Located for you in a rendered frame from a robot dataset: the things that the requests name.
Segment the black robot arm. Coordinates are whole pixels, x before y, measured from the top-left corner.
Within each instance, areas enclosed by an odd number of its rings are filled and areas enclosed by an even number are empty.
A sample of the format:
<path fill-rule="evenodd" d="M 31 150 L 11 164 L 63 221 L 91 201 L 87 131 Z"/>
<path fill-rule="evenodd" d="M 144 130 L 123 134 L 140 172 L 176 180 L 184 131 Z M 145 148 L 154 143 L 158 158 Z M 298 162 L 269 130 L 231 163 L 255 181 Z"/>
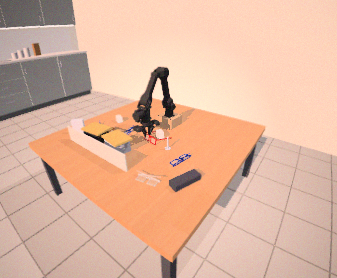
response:
<path fill-rule="evenodd" d="M 165 115 L 168 118 L 171 118 L 173 115 L 173 110 L 175 110 L 176 105 L 173 102 L 173 99 L 170 96 L 169 86 L 168 86 L 168 78 L 169 69 L 168 67 L 158 66 L 150 73 L 150 78 L 144 93 L 141 94 L 137 107 L 138 109 L 134 110 L 132 113 L 132 118 L 135 122 L 142 124 L 142 118 L 150 117 L 150 106 L 152 104 L 152 93 L 155 88 L 156 82 L 158 78 L 161 82 L 162 92 L 163 92 L 163 100 L 162 105 L 165 109 Z M 140 106 L 143 105 L 143 106 Z"/>

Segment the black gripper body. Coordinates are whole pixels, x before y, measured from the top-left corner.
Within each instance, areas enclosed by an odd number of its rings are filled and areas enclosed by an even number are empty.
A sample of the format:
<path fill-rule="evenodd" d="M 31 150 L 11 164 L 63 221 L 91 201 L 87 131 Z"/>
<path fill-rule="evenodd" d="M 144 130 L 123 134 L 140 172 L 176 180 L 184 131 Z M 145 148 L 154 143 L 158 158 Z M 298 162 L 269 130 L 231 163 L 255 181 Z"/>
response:
<path fill-rule="evenodd" d="M 139 132 L 142 132 L 145 130 L 145 127 L 153 127 L 154 124 L 156 126 L 160 125 L 160 122 L 158 120 L 151 120 L 152 117 L 144 117 L 142 118 L 142 126 L 139 126 L 139 125 L 136 125 L 136 126 L 133 126 L 133 130 L 137 133 Z"/>

